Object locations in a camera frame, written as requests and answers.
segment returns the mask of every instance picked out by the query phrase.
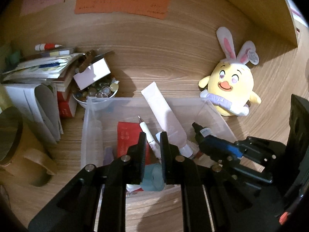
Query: wooden surface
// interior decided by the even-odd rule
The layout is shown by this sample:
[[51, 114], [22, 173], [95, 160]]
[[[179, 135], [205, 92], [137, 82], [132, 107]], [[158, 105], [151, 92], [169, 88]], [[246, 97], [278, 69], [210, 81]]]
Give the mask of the wooden surface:
[[[118, 96], [141, 97], [140, 91], [156, 81], [164, 96], [198, 97], [198, 81], [224, 57], [216, 29], [231, 30], [236, 52], [252, 40], [260, 64], [250, 67], [262, 103], [252, 105], [247, 117], [225, 118], [238, 139], [252, 135], [286, 142], [291, 93], [309, 97], [309, 35], [304, 26], [298, 25], [299, 48], [294, 49], [254, 26], [226, 0], [172, 0], [163, 21], [122, 13], [74, 15], [75, 0], [19, 17], [21, 1], [13, 0], [1, 15], [2, 43], [11, 41], [24, 54], [33, 53], [34, 45], [43, 42], [114, 50], [108, 62], [120, 80]], [[59, 173], [46, 186], [26, 186], [0, 171], [0, 183], [24, 225], [79, 171], [83, 114], [78, 107], [74, 119], [64, 120], [61, 141], [48, 147]], [[143, 198], [127, 201], [128, 231], [181, 231], [179, 191]]]
[[257, 25], [277, 33], [297, 46], [293, 16], [286, 0], [228, 0]]

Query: plush toy tag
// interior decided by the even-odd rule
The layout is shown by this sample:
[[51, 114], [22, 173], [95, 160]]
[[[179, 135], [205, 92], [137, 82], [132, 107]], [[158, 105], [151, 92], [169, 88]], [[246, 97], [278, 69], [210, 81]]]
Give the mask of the plush toy tag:
[[248, 50], [248, 59], [251, 63], [253, 63], [254, 65], [257, 65], [260, 61], [259, 56], [257, 55], [257, 53], [253, 50]]

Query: yellow duck plush toy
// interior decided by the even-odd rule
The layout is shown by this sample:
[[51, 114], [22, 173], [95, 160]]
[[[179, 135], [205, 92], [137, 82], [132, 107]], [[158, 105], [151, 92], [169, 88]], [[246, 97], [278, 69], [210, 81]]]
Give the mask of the yellow duck plush toy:
[[253, 53], [253, 58], [255, 54], [255, 61], [258, 62], [255, 45], [251, 41], [245, 42], [236, 57], [231, 32], [226, 27], [220, 27], [217, 30], [217, 37], [226, 59], [217, 64], [210, 76], [200, 80], [198, 83], [200, 88], [208, 85], [207, 89], [200, 93], [200, 97], [210, 100], [223, 116], [247, 116], [248, 100], [261, 103], [260, 97], [253, 92], [253, 76], [246, 66], [249, 61], [249, 50]]

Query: orange sticky note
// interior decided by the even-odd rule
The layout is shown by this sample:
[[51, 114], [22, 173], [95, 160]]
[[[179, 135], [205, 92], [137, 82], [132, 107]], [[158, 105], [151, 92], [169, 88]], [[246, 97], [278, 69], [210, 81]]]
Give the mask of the orange sticky note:
[[164, 19], [170, 0], [76, 0], [75, 14], [113, 11]]

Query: bunny ear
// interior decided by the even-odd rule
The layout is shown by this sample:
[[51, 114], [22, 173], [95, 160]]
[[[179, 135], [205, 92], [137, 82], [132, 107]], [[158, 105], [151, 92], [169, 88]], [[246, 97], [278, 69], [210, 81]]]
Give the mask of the bunny ear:
[[217, 30], [217, 38], [225, 53], [225, 56], [229, 59], [236, 59], [232, 34], [228, 28], [220, 27]]
[[253, 50], [255, 52], [255, 45], [252, 41], [247, 41], [241, 47], [236, 60], [243, 63], [244, 65], [249, 62], [248, 59], [248, 50]]

